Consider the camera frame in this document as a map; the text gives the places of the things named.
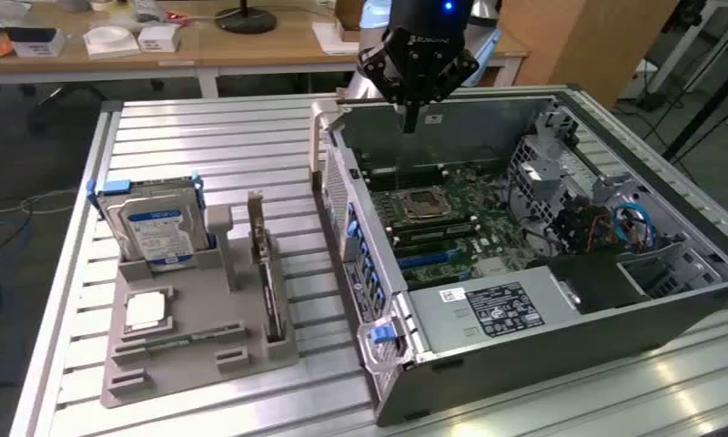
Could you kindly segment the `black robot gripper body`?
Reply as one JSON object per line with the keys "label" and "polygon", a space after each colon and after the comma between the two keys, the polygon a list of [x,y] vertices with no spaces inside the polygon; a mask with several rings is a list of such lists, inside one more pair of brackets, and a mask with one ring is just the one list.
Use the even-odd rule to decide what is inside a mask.
{"label": "black robot gripper body", "polygon": [[468,1],[395,1],[384,34],[384,47],[401,73],[409,104],[409,63],[415,53],[456,54],[465,48]]}

